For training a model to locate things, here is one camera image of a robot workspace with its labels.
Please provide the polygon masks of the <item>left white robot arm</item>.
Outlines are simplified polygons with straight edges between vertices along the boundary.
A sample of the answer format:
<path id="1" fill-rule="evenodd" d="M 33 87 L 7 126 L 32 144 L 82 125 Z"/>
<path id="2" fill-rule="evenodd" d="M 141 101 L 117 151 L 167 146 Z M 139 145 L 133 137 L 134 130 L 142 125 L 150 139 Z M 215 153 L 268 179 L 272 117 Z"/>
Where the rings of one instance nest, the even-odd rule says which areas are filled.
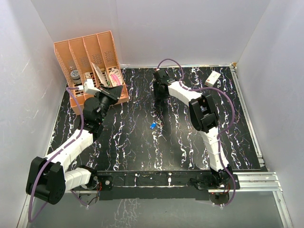
<path id="1" fill-rule="evenodd" d="M 102 87 L 95 89 L 95 95 L 85 100 L 80 125 L 74 134 L 46 157 L 32 160 L 26 185 L 28 195 L 55 205 L 67 191 L 79 186 L 92 190 L 97 186 L 94 169 L 81 166 L 69 171 L 68 167 L 100 137 L 107 112 L 119 101 L 122 90 L 122 85 Z"/>

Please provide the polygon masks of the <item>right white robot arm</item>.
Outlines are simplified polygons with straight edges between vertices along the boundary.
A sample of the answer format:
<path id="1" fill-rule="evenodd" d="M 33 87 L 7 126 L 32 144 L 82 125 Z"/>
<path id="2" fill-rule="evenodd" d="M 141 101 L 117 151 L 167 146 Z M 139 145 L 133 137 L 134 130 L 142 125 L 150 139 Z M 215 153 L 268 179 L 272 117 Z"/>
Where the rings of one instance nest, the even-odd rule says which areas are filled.
<path id="1" fill-rule="evenodd" d="M 220 143 L 219 113 L 212 96 L 203 95 L 198 90 L 186 87 L 182 82 L 171 78 L 165 69 L 157 69 L 153 76 L 156 99 L 162 100 L 172 96 L 189 108 L 192 126 L 200 133 L 209 155 L 212 184 L 221 189 L 231 181 L 231 186 L 236 188 L 232 168 Z"/>

